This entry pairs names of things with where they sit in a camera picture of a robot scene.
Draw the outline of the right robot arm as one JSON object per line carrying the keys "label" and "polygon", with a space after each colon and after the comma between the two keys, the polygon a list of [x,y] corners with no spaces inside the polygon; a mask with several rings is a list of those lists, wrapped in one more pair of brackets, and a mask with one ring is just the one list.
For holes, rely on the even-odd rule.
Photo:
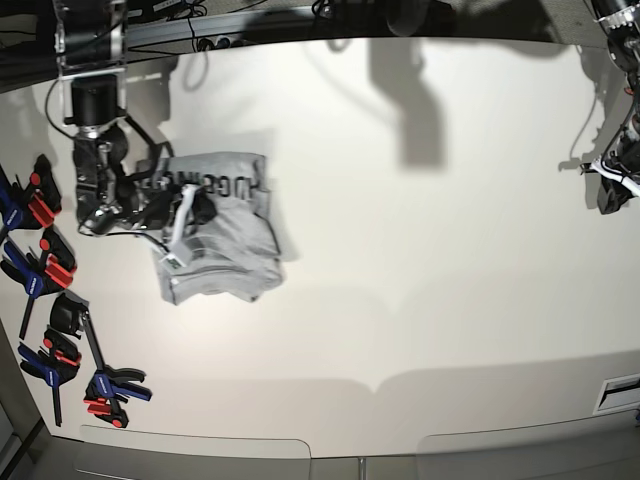
{"label": "right robot arm", "polygon": [[72,143],[79,234],[134,236],[157,250],[159,233],[177,217],[183,195],[170,183],[174,155],[128,111],[124,1],[56,1],[54,34],[63,118]]}

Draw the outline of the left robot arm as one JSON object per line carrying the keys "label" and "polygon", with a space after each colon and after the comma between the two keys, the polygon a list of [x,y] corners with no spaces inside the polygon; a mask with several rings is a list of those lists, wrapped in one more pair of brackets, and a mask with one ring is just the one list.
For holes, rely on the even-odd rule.
{"label": "left robot arm", "polygon": [[593,1],[594,21],[607,40],[612,63],[624,74],[631,105],[603,152],[583,163],[583,174],[597,175],[597,208],[602,215],[618,212],[639,196],[639,3]]}

